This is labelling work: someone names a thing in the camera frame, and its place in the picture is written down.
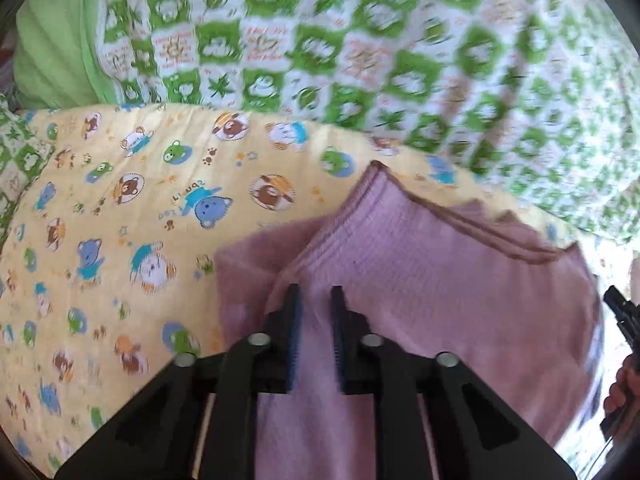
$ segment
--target blue cartoon bear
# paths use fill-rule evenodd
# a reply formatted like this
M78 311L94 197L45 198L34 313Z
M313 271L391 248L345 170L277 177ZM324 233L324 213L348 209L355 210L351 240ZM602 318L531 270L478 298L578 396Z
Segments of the blue cartoon bear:
M38 391L40 403L47 409L51 415L61 415L60 401L58 400L58 389L54 383L45 386L40 378L40 390Z
M432 179L437 180L441 184L446 184L447 186L452 186L456 183L456 170L454 170L448 160L440 158L437 155L429 155L426 159L429 161L429 164L434 171L434 173L430 174Z
M56 195L56 186L53 185L53 182L47 182L47 185L40 192L40 197L36 202L35 208L38 211L42 211L45 206L51 202L51 199Z
M219 222L226 214L226 211L233 204L233 199L215 196L222 188L215 187L206 189L197 187L185 197L185 205L182 208L182 216L189 213L191 209L200 220L200 225L205 229L212 229L216 222Z
M78 244L78 254L80 255L78 275L87 282L97 280L98 269L104 263L104 258L98 259L101 245L100 238L92 238Z

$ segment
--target folded towel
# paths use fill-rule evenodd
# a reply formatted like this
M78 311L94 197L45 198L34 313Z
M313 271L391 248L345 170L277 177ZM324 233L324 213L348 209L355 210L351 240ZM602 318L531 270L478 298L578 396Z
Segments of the folded towel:
M334 216L260 232L216 266L227 344L258 330L289 283L303 291L293 391L260 397L258 480L375 478L372 399L338 391L332 285L405 350L460 355L550 444L598 390L600 303L578 245L552 248L479 203L416 198L379 162Z

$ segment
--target paw print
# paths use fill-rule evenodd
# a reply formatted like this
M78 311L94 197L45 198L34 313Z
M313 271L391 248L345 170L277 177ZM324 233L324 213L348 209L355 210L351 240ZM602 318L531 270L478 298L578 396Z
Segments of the paw print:
M202 159L202 162L207 166L210 166L213 162L213 157L216 155L218 150L216 148L209 148L209 155Z
M100 214L100 208L104 205L105 198L102 197L100 202L98 202L98 207L94 209L94 216L98 216Z
M100 339L104 338L107 335L107 329L104 325L100 325L100 328L96 328L94 330L94 339L96 341L100 341Z

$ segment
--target bed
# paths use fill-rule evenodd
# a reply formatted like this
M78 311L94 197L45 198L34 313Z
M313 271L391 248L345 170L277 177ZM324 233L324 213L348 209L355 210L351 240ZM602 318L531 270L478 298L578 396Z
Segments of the bed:
M222 350L218 247L330 213L374 158L434 202L476 198L496 216L514 211L552 243L580 240L601 286L628 291L631 248L395 139L171 104L40 110L28 119L53 149L19 202L0 260L0 425L50 476L173 354ZM605 315L603 385L625 355ZM577 418L558 447L577 470L603 444L599 420Z

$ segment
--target green and white quilt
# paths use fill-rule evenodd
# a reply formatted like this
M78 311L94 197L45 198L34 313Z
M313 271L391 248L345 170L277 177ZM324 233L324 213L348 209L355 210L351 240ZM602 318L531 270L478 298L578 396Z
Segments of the green and white quilt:
M103 0L97 55L123 104L338 124L639 230L638 54L603 0Z

